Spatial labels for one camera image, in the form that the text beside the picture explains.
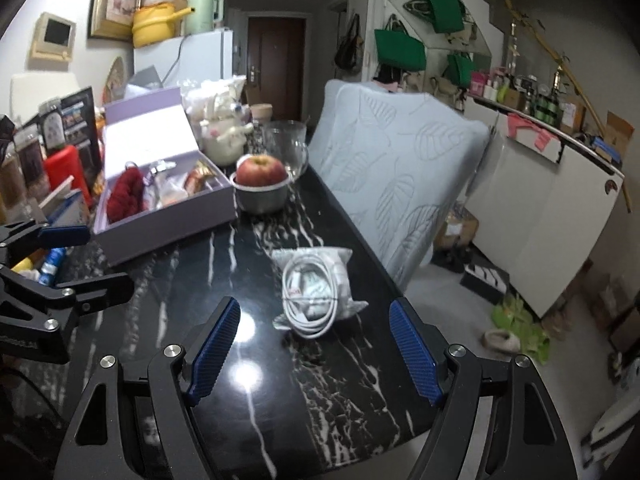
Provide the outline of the dark red fuzzy sock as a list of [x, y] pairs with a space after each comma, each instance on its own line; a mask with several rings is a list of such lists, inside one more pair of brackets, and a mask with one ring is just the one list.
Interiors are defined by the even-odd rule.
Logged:
[[116, 181], [106, 204], [106, 216], [116, 223], [138, 214], [142, 209], [143, 176], [137, 166], [127, 167]]

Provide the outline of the red snack packet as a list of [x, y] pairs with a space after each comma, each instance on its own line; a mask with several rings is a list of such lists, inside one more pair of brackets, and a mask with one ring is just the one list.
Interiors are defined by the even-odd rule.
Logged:
[[199, 160], [186, 176], [183, 188], [192, 196], [201, 192], [206, 183], [216, 179], [216, 177], [216, 171], [207, 166], [205, 162]]

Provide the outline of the red canister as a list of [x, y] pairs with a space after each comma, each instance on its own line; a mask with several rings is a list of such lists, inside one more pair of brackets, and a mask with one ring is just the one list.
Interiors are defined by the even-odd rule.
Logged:
[[92, 206], [93, 200], [88, 189], [84, 168], [82, 168], [77, 148], [73, 145], [66, 145], [62, 150], [48, 156], [44, 160], [44, 169], [46, 170], [52, 190], [62, 184], [68, 177], [72, 177], [72, 188], [74, 190], [81, 190], [87, 207], [90, 208]]

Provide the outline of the black printed box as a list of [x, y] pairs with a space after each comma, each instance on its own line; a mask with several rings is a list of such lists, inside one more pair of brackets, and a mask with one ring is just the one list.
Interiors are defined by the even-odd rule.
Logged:
[[85, 181], [92, 188], [102, 169], [92, 89], [83, 88], [40, 104], [38, 128], [47, 157], [68, 146], [76, 148]]

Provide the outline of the small metal bowl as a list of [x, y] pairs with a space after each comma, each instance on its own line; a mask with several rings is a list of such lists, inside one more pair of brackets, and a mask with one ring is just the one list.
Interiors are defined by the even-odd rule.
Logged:
[[292, 178], [267, 186], [245, 186], [236, 182], [236, 174], [229, 177], [234, 188], [235, 203], [249, 214], [272, 214], [282, 209], [288, 201]]

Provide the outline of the lavender gift box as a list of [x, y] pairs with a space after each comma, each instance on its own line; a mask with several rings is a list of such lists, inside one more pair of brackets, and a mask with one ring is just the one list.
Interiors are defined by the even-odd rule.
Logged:
[[[105, 188], [93, 234], [109, 263], [117, 266], [236, 218], [232, 185], [198, 149], [178, 88], [154, 90], [108, 104], [105, 119]], [[106, 204], [122, 172], [137, 166], [144, 177], [158, 160], [172, 160], [177, 166], [160, 174], [154, 184], [144, 186], [138, 214], [108, 222]], [[183, 185], [199, 160], [215, 170], [217, 177], [190, 196]]]

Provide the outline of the white cabinet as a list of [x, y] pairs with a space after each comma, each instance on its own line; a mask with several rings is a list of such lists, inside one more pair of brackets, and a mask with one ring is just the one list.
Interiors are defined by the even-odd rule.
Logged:
[[474, 244], [542, 318], [588, 259], [624, 174], [566, 133], [494, 101], [471, 96], [464, 116], [491, 133], [465, 202], [480, 222]]

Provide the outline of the clear plastic bag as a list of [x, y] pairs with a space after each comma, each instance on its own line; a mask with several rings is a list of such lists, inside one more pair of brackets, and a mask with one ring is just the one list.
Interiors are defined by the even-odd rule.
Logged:
[[186, 114], [197, 120], [232, 115], [241, 103], [245, 84], [245, 75], [216, 81], [204, 80], [198, 88], [189, 90], [183, 96]]

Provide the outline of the beige cup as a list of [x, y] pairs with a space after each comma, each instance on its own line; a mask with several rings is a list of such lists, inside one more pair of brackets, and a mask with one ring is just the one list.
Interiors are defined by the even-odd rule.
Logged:
[[272, 119], [273, 108], [269, 103], [254, 104], [250, 106], [250, 114], [252, 114], [253, 122], [265, 125]]

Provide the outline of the white refrigerator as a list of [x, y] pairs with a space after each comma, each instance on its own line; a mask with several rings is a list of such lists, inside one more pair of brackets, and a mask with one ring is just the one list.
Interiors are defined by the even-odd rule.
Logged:
[[231, 29], [171, 38], [134, 49], [134, 70], [154, 68], [163, 87], [228, 79], [233, 75]]

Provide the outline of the mint green electric kettle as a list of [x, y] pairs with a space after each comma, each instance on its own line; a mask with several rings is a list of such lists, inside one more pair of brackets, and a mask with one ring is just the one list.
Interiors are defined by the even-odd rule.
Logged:
[[186, 35], [212, 32], [224, 21], [224, 0], [186, 0], [186, 3], [192, 10], [183, 20]]

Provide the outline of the dark wooden door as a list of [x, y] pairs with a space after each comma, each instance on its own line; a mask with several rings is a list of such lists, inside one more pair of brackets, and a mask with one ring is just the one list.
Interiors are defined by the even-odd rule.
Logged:
[[253, 16], [247, 25], [248, 102], [269, 104], [275, 120], [302, 118], [306, 21]]

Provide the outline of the black hanging handbag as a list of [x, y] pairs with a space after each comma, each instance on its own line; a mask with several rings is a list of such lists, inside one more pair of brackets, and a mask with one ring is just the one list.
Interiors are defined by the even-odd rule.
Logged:
[[334, 65], [338, 70], [358, 74], [362, 66], [363, 39], [360, 35], [360, 15], [352, 14], [345, 36], [341, 39], [334, 55]]

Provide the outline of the upper green tote bag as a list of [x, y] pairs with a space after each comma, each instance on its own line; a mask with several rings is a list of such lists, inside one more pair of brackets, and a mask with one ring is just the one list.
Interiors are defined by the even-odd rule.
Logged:
[[432, 23], [438, 34], [453, 34], [464, 29], [459, 0], [427, 0], [432, 9]]

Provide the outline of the wall intercom panel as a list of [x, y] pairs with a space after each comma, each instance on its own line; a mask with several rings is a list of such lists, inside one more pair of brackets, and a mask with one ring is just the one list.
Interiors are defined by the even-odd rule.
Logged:
[[29, 57], [70, 63], [73, 59], [76, 23], [57, 15], [43, 12], [36, 21]]

